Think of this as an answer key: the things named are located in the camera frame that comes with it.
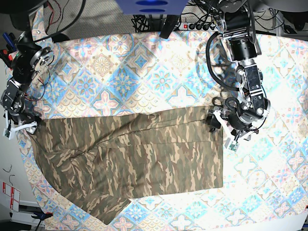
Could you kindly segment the blue black clamp lower left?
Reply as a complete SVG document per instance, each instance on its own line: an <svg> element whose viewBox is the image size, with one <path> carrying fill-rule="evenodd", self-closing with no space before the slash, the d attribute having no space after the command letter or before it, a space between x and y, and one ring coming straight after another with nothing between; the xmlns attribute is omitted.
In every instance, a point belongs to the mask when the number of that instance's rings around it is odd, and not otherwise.
<svg viewBox="0 0 308 231"><path fill-rule="evenodd" d="M44 221L53 216L52 212L43 212L40 207L19 205L20 221L34 226L44 225Z"/></svg>

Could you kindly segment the black centre post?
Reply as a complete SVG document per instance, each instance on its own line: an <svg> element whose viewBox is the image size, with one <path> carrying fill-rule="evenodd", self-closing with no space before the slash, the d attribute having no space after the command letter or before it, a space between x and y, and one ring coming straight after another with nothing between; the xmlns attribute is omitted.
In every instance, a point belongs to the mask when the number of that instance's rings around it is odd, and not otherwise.
<svg viewBox="0 0 308 231"><path fill-rule="evenodd" d="M163 39L168 39L171 32L174 30L179 17L180 17L179 15L168 14L164 21L159 37Z"/></svg>

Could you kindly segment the red white label card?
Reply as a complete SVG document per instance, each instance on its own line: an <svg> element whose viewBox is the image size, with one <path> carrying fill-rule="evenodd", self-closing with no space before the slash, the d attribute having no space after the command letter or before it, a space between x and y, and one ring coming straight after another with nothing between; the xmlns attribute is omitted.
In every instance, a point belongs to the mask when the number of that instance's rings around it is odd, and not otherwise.
<svg viewBox="0 0 308 231"><path fill-rule="evenodd" d="M20 205L20 191L13 186L1 181L0 203L12 211L18 212Z"/></svg>

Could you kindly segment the black orange clamp upper left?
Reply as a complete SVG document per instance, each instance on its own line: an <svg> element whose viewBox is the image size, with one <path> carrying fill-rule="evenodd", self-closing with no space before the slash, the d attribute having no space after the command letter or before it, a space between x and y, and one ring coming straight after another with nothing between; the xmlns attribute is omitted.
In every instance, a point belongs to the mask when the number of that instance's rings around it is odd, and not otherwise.
<svg viewBox="0 0 308 231"><path fill-rule="evenodd" d="M11 56L11 53L17 51L17 48L15 46L16 38L13 33L8 34L4 32L2 36L7 42L7 44L6 44L6 48L0 51L0 58L4 61L6 66L12 70L13 57Z"/></svg>

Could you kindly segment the white power strip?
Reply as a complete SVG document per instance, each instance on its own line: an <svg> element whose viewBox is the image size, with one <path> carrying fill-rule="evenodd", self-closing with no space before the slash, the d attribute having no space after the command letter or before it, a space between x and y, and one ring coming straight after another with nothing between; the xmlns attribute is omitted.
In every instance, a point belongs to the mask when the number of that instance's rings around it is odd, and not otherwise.
<svg viewBox="0 0 308 231"><path fill-rule="evenodd" d="M182 22L176 28L179 31L217 31L217 25L215 22L203 24L203 23L187 23Z"/></svg>

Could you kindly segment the camouflage T-shirt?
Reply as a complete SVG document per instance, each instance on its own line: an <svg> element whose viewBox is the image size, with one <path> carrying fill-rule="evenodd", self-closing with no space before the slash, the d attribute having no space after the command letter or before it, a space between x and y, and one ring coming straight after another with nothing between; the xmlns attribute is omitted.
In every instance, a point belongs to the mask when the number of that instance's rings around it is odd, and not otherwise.
<svg viewBox="0 0 308 231"><path fill-rule="evenodd" d="M208 107L44 120L30 136L47 182L109 224L131 199L223 186L223 135Z"/></svg>

